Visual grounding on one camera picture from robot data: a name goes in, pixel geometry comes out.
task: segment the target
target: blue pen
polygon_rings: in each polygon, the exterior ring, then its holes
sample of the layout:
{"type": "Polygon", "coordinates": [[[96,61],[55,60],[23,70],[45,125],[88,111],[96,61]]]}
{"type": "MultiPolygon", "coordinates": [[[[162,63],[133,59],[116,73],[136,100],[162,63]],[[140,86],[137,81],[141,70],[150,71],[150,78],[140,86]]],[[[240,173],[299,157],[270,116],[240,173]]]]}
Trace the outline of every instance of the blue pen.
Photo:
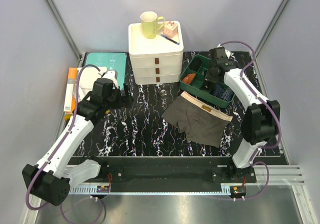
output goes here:
{"type": "Polygon", "coordinates": [[[167,40],[169,40],[169,41],[171,41],[172,43],[175,43],[176,45],[180,45],[180,43],[178,43],[177,41],[174,41],[174,40],[172,40],[172,39],[170,39],[170,38],[168,38],[167,36],[165,36],[165,35],[161,35],[162,37],[164,37],[165,39],[167,39],[167,40]]]}

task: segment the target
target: yellow mug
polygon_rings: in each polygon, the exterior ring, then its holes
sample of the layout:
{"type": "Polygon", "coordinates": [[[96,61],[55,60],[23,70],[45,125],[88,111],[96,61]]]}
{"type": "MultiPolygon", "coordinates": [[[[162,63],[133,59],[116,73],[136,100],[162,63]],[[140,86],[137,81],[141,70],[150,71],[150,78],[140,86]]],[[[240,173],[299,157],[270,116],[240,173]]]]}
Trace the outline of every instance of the yellow mug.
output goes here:
{"type": "Polygon", "coordinates": [[[156,37],[156,33],[165,25],[164,17],[158,17],[155,12],[148,11],[142,13],[140,16],[142,32],[147,39],[153,39],[156,37]],[[158,21],[163,20],[163,23],[158,27],[158,21]]]}

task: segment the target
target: black marble table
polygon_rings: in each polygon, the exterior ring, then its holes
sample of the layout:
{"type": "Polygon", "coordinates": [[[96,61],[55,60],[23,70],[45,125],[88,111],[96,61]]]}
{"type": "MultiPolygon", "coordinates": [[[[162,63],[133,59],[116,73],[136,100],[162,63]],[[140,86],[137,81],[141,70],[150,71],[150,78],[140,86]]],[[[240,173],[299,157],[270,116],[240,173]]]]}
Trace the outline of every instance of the black marble table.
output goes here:
{"type": "MultiPolygon", "coordinates": [[[[208,52],[184,52],[182,70],[195,54],[208,56],[208,52]]],[[[249,52],[235,52],[239,63],[251,60],[249,52]]],[[[254,67],[246,70],[246,75],[260,90],[254,67]]],[[[221,139],[220,147],[189,142],[185,133],[161,118],[166,108],[182,92],[179,83],[158,85],[136,85],[129,55],[127,55],[125,82],[130,85],[134,103],[132,108],[111,110],[104,120],[87,135],[75,156],[231,156],[242,140],[240,125],[245,109],[235,96],[224,113],[233,116],[221,139]]],[[[279,155],[279,149],[267,150],[261,155],[279,155]]]]}

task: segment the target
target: reflective floor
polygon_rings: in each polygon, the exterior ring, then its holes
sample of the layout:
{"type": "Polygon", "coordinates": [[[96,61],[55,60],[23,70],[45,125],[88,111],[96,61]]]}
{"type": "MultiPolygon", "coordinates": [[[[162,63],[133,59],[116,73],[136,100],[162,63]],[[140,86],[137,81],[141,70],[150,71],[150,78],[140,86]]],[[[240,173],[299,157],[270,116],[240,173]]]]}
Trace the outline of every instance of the reflective floor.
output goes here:
{"type": "MultiPolygon", "coordinates": [[[[247,195],[258,191],[258,187],[249,186],[247,195]]],[[[103,224],[302,223],[288,186],[268,186],[258,198],[237,202],[209,196],[110,195],[103,203],[97,222],[103,224]]],[[[63,209],[73,223],[91,223],[100,211],[100,204],[83,195],[70,195],[63,209]]],[[[60,207],[51,205],[38,212],[36,223],[67,222],[61,216],[60,207]]]]}

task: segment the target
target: beige waistband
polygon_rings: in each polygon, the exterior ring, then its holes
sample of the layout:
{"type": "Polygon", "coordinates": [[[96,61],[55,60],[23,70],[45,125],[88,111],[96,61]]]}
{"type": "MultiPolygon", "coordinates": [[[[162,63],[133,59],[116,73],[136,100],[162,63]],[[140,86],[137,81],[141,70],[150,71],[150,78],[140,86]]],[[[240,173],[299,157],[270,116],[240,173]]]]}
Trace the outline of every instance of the beige waistband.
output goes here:
{"type": "Polygon", "coordinates": [[[228,116],[228,115],[222,113],[221,111],[216,110],[212,106],[207,105],[204,102],[202,102],[202,101],[198,100],[197,98],[193,97],[192,95],[190,95],[186,91],[183,91],[181,96],[184,97],[186,100],[190,101],[191,103],[197,105],[199,108],[207,111],[209,114],[214,115],[215,117],[218,117],[218,118],[220,118],[222,120],[226,120],[226,121],[231,121],[232,120],[232,116],[228,116]]]}

